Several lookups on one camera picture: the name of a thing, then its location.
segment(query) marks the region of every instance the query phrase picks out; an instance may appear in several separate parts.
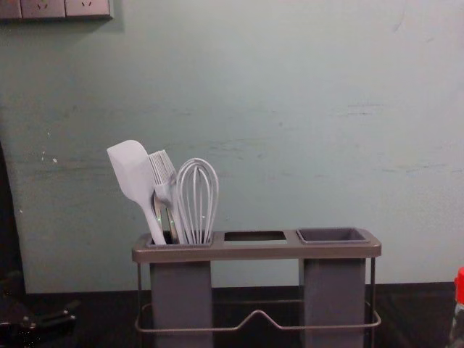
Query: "kitchen utensil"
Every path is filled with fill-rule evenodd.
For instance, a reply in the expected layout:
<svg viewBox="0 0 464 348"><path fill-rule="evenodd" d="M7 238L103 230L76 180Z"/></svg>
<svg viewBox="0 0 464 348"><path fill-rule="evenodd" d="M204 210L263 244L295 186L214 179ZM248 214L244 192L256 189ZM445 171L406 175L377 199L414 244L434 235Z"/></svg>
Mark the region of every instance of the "kitchen utensil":
<svg viewBox="0 0 464 348"><path fill-rule="evenodd" d="M127 140L107 152L124 195L144 211L154 243L166 244L153 211L153 171L145 148L135 140Z"/></svg>
<svg viewBox="0 0 464 348"><path fill-rule="evenodd" d="M178 209L189 243L209 243L219 194L214 168L204 159L190 159L178 171L177 192Z"/></svg>
<svg viewBox="0 0 464 348"><path fill-rule="evenodd" d="M173 163L165 150L150 154L149 159L154 173L154 192L156 198L167 208L173 240L177 239L180 244L186 244L178 205L175 203L176 176Z"/></svg>

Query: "white spatula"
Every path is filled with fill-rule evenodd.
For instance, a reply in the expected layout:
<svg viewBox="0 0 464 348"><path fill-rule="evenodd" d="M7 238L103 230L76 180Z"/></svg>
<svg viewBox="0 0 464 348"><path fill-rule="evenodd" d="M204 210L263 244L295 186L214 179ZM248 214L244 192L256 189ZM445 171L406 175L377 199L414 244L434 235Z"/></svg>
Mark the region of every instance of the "white spatula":
<svg viewBox="0 0 464 348"><path fill-rule="evenodd" d="M135 140L126 140L107 150L124 195L144 211L155 244L166 244L153 211L154 177L145 148Z"/></svg>

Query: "utensil holder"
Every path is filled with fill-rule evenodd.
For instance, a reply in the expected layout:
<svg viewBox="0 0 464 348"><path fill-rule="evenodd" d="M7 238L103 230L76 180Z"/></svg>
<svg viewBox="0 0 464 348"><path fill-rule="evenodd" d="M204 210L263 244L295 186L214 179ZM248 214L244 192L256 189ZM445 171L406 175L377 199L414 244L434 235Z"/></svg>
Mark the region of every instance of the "utensil holder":
<svg viewBox="0 0 464 348"><path fill-rule="evenodd" d="M138 264L149 264L155 328L142 328L139 301L136 330L154 334L156 348L213 348L214 332L238 331L262 316L278 330L301 331L304 348L362 348L368 333L381 323L375 311L376 257L381 243L356 228L287 231L216 232L208 245L153 245L142 236L132 251ZM370 306L365 318L365 260L370 258ZM299 259L302 285L299 326L282 326L266 312L255 310L230 328L212 327L210 263L215 260Z"/></svg>

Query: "utensil compartment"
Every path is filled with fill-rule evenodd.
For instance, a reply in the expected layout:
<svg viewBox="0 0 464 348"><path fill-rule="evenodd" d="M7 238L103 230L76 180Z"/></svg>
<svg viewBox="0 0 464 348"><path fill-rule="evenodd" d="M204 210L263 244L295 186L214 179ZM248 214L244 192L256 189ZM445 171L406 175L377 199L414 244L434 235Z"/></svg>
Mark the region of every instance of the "utensil compartment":
<svg viewBox="0 0 464 348"><path fill-rule="evenodd" d="M297 235L306 244L367 243L356 228L302 228Z"/></svg>

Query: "whisk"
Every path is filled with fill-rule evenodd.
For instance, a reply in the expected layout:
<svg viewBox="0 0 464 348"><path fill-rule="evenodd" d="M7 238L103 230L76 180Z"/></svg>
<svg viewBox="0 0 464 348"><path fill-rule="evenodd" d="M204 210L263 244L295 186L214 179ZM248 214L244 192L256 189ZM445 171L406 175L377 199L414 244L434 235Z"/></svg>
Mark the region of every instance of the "whisk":
<svg viewBox="0 0 464 348"><path fill-rule="evenodd" d="M177 204L190 244L210 242L218 194L218 175L210 163L193 158L182 165L177 174Z"/></svg>

